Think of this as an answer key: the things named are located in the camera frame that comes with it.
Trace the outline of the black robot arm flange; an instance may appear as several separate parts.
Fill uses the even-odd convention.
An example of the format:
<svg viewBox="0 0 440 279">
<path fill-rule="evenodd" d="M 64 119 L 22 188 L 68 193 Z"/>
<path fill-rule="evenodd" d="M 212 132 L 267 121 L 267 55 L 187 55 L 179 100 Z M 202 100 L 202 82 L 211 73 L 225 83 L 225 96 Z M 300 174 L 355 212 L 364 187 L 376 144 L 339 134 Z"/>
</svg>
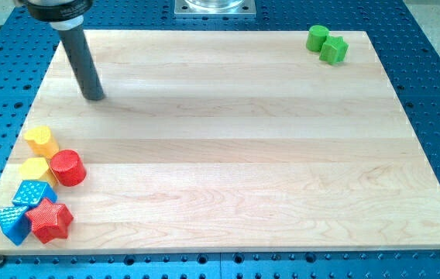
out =
<svg viewBox="0 0 440 279">
<path fill-rule="evenodd" d="M 85 14 L 93 5 L 92 0 L 28 1 L 14 0 L 15 6 L 25 6 L 29 14 L 43 22 L 62 22 Z"/>
</svg>

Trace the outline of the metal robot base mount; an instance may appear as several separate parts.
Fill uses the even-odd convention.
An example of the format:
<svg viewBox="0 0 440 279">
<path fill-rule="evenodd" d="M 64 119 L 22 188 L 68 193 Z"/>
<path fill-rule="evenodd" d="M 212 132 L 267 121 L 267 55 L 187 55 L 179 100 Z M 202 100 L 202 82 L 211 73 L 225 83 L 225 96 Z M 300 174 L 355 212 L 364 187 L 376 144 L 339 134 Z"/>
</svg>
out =
<svg viewBox="0 0 440 279">
<path fill-rule="evenodd" d="M 175 0 L 176 16 L 254 16 L 255 0 Z"/>
</svg>

